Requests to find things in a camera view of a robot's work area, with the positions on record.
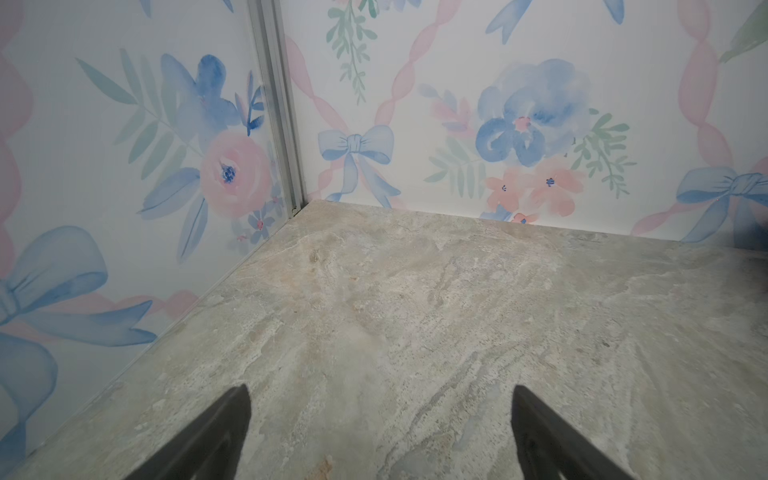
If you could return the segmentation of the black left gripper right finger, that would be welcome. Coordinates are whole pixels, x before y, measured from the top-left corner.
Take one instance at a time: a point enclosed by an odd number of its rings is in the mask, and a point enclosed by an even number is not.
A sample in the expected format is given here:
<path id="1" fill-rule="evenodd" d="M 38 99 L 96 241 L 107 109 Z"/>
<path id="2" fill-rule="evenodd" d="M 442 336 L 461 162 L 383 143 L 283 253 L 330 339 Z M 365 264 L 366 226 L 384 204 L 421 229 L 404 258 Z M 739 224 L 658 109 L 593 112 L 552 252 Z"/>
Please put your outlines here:
<path id="1" fill-rule="evenodd" d="M 524 385 L 514 387 L 510 424 L 525 479 L 630 477 Z"/>

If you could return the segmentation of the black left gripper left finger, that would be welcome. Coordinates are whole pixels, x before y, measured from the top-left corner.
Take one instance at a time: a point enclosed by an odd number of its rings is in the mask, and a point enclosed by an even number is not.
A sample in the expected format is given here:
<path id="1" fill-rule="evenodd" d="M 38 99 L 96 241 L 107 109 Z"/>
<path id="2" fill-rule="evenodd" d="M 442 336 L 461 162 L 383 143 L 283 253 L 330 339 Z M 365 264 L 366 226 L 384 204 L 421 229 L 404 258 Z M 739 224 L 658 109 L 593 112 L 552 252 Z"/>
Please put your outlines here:
<path id="1" fill-rule="evenodd" d="M 247 386 L 228 389 L 126 478 L 233 479 L 251 413 Z"/>

